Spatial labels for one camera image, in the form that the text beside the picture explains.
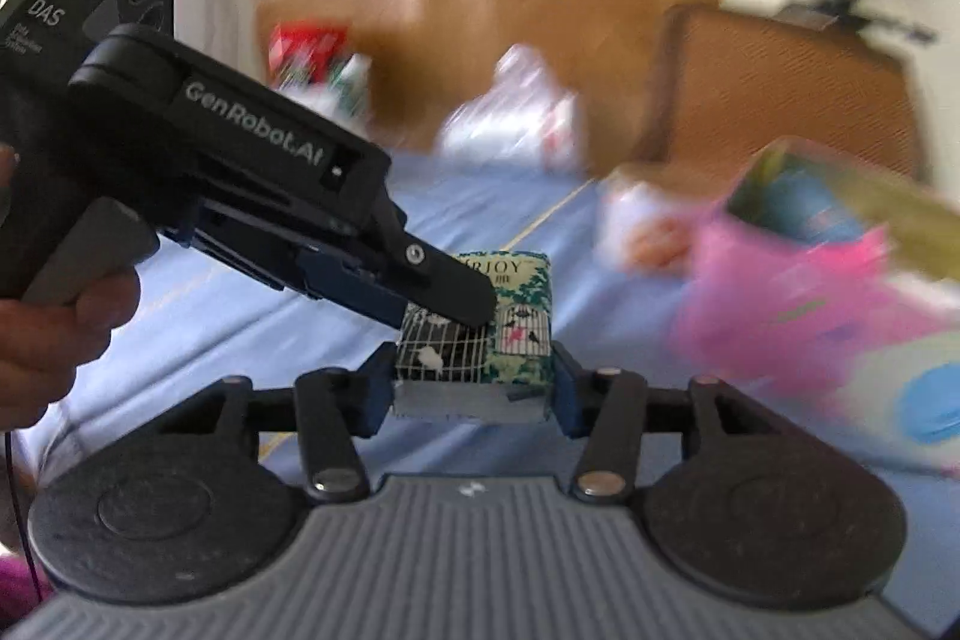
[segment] white plastic bag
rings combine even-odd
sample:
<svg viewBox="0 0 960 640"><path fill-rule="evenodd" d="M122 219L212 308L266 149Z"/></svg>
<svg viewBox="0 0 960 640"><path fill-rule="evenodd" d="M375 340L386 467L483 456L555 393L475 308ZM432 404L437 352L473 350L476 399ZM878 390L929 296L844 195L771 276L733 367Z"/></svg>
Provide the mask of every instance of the white plastic bag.
<svg viewBox="0 0 960 640"><path fill-rule="evenodd" d="M491 90L443 123L437 149L475 164L579 172L584 162L579 126L576 94L558 84L536 49L515 44L497 62Z"/></svg>

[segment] hand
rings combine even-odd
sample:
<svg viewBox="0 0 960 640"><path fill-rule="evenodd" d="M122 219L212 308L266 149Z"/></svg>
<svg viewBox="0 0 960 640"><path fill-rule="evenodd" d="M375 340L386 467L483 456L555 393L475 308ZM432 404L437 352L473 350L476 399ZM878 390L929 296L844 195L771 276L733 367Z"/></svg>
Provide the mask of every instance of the hand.
<svg viewBox="0 0 960 640"><path fill-rule="evenodd" d="M0 145L0 188L15 168L13 150ZM110 332L133 317L139 301L132 269L99 280L68 307L0 300L0 431L32 426L63 399L77 367L104 355Z"/></svg>

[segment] brown chair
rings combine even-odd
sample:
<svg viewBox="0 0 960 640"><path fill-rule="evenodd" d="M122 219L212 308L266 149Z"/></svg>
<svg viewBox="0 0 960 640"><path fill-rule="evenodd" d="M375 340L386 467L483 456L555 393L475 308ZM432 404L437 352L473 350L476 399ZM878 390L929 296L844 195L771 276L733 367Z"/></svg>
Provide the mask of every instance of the brown chair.
<svg viewBox="0 0 960 640"><path fill-rule="evenodd" d="M664 20L635 160L721 180L782 136L923 174L902 63L850 33L684 4Z"/></svg>

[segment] bed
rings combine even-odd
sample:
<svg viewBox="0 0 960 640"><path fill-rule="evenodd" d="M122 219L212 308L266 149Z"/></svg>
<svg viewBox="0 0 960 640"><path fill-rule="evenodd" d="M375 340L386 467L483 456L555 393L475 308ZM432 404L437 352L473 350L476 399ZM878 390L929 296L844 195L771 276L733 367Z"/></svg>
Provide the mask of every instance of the bed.
<svg viewBox="0 0 960 640"><path fill-rule="evenodd" d="M502 247L580 185L523 170L464 172L407 154L395 156L389 181L392 197L410 215L410 231L449 251ZM685 288L609 271L594 259L598 199L597 186L587 185L517 245L550 256L555 338L585 366L619 365L652 384L681 386L696 367L671 356L664 335ZM80 370L66 405L24 432L25 458L42 482L220 377L240 374L257 387L286 386L320 366L356 367L395 338L387 327L326 302L274 292L174 244L164 244L140 272L136 318L119 330L102 360ZM800 422L848 450L884 456L854 432ZM658 477L679 458L676 438L648 439L641 480ZM387 472L535 473L565 480L581 449L553 422L493 427L395 418L358 444L373 480ZM275 448L265 463L290 482L301 477L294 441ZM907 547L888 596L929 632L942 632L960 612L960 482L901 470L878 474L909 514Z"/></svg>

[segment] small box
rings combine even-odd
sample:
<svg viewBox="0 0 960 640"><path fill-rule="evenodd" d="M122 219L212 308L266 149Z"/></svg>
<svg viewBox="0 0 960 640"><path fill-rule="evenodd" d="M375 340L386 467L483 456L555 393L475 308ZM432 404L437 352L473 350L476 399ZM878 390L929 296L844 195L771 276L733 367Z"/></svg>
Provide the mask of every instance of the small box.
<svg viewBox="0 0 960 640"><path fill-rule="evenodd" d="M397 351L395 414L415 418L529 423L549 415L550 262L539 253L467 253L487 274L496 316L468 329L411 305Z"/></svg>

